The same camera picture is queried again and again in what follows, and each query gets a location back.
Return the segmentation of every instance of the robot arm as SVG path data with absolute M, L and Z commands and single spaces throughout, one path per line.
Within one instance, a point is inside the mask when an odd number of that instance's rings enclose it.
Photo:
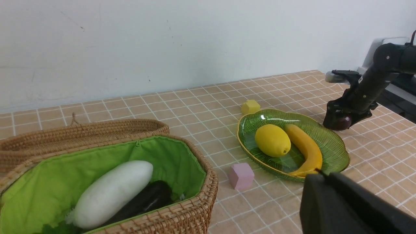
M 347 81 L 350 88 L 343 95 L 327 103 L 327 114 L 323 125 L 332 130 L 345 130 L 370 118 L 371 110 L 377 108 L 376 99 L 398 76 L 411 78 L 416 74 L 416 47 L 411 43 L 392 43 L 379 46 L 373 64 L 361 76 L 355 71 L 333 70 L 328 82 Z

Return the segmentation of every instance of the foam block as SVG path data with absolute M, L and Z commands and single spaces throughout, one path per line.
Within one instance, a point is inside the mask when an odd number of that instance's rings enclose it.
M 236 189 L 246 189 L 251 187 L 254 180 L 254 172 L 246 162 L 234 164 L 228 173 L 231 186 Z
M 243 115 L 256 113 L 260 110 L 260 105 L 255 100 L 247 100 L 241 105 Z

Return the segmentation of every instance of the yellow cube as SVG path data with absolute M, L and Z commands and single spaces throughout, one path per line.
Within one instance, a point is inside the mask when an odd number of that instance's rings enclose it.
M 243 115 L 256 113 L 260 110 L 260 105 L 255 100 L 247 100 L 241 106 L 241 112 Z

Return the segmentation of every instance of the banana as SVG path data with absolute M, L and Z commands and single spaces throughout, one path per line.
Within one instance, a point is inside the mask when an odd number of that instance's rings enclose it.
M 316 142 L 302 129 L 293 124 L 284 127 L 286 134 L 293 144 L 305 157 L 305 162 L 299 169 L 290 172 L 289 175 L 305 177 L 307 174 L 316 174 L 315 168 L 322 168 L 322 153 Z

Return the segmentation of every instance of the white wall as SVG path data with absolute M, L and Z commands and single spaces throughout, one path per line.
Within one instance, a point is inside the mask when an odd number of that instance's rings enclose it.
M 0 0 L 0 113 L 302 70 L 409 36 L 414 0 Z

